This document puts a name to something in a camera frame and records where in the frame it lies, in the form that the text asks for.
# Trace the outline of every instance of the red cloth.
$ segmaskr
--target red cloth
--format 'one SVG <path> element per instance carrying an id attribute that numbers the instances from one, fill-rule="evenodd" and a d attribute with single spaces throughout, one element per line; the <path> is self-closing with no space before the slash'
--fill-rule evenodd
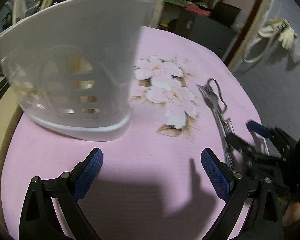
<path id="1" fill-rule="evenodd" d="M 190 11 L 190 12 L 194 12 L 194 13 L 199 14 L 199 15 L 207 16 L 207 17 L 209 17 L 210 14 L 211 14 L 210 11 L 201 10 L 201 9 L 199 8 L 199 6 L 197 6 L 197 5 L 194 4 L 194 3 L 188 4 L 186 10 L 187 10 L 187 11 Z"/>

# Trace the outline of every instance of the glove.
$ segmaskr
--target glove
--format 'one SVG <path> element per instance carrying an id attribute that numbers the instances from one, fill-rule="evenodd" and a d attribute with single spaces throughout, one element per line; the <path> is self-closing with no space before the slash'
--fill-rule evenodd
<path id="1" fill-rule="evenodd" d="M 260 38 L 272 38 L 277 33 L 281 32 L 283 28 L 290 26 L 285 19 L 274 19 L 268 20 L 267 25 L 258 30 L 258 35 Z"/>
<path id="2" fill-rule="evenodd" d="M 282 43 L 282 47 L 284 49 L 291 49 L 293 40 L 296 37 L 297 35 L 294 33 L 294 30 L 289 25 L 283 30 L 283 32 L 280 33 L 278 40 Z"/>

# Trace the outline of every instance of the metal utensil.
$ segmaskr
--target metal utensil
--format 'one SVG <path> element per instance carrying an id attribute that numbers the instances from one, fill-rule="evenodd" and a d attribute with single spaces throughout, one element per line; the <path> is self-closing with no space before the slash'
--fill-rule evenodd
<path id="1" fill-rule="evenodd" d="M 210 83 L 211 81 L 214 81 L 217 88 L 218 88 L 218 94 L 219 96 L 213 91 Z M 223 115 L 227 111 L 227 104 L 224 102 L 221 94 L 220 87 L 216 80 L 210 78 L 207 81 L 207 84 L 205 86 L 197 85 L 200 93 L 202 94 L 206 104 L 211 109 L 214 119 L 216 120 L 216 124 L 220 133 L 221 137 L 221 143 L 223 152 L 225 155 L 225 162 L 227 166 L 233 170 L 233 148 L 227 143 L 226 141 L 226 135 L 228 133 L 233 133 L 233 127 L 231 120 L 224 119 Z M 218 103 L 218 99 L 224 104 L 223 109 L 220 107 Z"/>

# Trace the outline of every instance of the basket base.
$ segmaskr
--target basket base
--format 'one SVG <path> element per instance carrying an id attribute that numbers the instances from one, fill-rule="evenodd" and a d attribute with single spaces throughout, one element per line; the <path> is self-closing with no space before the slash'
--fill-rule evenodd
<path id="1" fill-rule="evenodd" d="M 32 114 L 27 114 L 27 116 L 31 121 L 50 130 L 85 141 L 96 142 L 107 142 L 120 138 L 125 134 L 131 123 L 131 111 L 119 123 L 111 126 L 97 128 L 71 127 L 48 122 Z"/>

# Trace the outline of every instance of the rectangular hole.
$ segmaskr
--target rectangular hole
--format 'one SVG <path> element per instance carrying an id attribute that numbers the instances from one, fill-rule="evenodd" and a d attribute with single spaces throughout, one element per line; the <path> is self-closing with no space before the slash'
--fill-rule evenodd
<path id="1" fill-rule="evenodd" d="M 93 103 L 97 101 L 97 97 L 95 96 L 83 96 L 79 97 L 79 103 Z"/>
<path id="2" fill-rule="evenodd" d="M 59 108 L 58 111 L 60 114 L 74 114 L 74 110 L 68 108 Z"/>
<path id="3" fill-rule="evenodd" d="M 80 55 L 71 54 L 68 57 L 70 73 L 92 71 L 91 64 Z"/>
<path id="4" fill-rule="evenodd" d="M 85 114 L 97 114 L 100 112 L 100 109 L 98 108 L 87 108 L 87 109 L 82 109 L 82 112 Z"/>
<path id="5" fill-rule="evenodd" d="M 63 84 L 61 82 L 48 82 L 47 87 L 49 91 L 63 90 Z"/>
<path id="6" fill-rule="evenodd" d="M 94 87 L 94 80 L 81 80 L 81 81 L 74 81 L 73 87 L 74 89 L 91 89 Z"/>
<path id="7" fill-rule="evenodd" d="M 53 97 L 52 100 L 64 104 L 69 102 L 69 99 L 67 97 Z"/>

